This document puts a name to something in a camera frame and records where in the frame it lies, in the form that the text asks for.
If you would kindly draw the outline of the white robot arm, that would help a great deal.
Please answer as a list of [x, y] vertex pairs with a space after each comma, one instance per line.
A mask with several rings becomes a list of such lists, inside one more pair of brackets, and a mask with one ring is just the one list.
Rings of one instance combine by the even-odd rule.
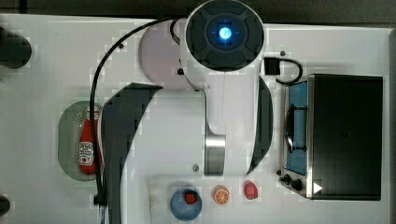
[[131, 83], [105, 104], [106, 224], [149, 224], [149, 181], [247, 175], [273, 134], [262, 75], [261, 18], [237, 0], [210, 0], [187, 18], [180, 60], [189, 87]]

